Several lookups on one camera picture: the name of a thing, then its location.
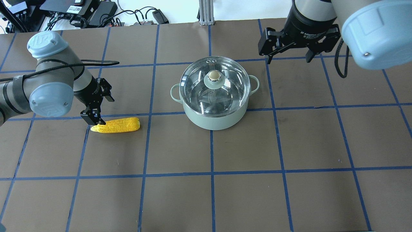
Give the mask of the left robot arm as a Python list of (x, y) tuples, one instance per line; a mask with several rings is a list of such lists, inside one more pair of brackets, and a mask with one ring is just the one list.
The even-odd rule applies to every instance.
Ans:
[(62, 117), (71, 110), (74, 98), (84, 104), (80, 116), (88, 125), (105, 124), (101, 104), (103, 99), (114, 101), (112, 86), (104, 78), (94, 78), (87, 67), (112, 66), (118, 61), (80, 59), (55, 31), (35, 34), (27, 50), (37, 60), (35, 72), (1, 83), (1, 124), (29, 112), (47, 118)]

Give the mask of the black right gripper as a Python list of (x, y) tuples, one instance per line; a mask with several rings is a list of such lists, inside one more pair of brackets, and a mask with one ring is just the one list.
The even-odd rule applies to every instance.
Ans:
[(283, 30), (265, 28), (258, 42), (259, 55), (271, 64), (275, 55), (290, 48), (305, 48), (306, 62), (330, 52), (341, 38), (337, 15), (331, 3), (293, 3)]

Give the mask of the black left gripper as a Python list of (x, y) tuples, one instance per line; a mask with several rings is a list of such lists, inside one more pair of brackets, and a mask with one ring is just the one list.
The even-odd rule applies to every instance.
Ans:
[(85, 105), (80, 116), (88, 125), (106, 125), (101, 117), (101, 104), (103, 97), (109, 102), (115, 101), (111, 89), (112, 85), (105, 78), (92, 77), (91, 82), (84, 89), (75, 91), (75, 97)]

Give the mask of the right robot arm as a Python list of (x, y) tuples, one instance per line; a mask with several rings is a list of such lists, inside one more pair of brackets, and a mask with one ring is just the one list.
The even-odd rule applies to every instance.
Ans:
[(411, 10), (410, 0), (293, 0), (284, 28), (265, 28), (258, 51), (271, 63), (288, 49), (308, 48), (310, 62), (342, 38), (361, 68), (402, 65), (412, 59)]

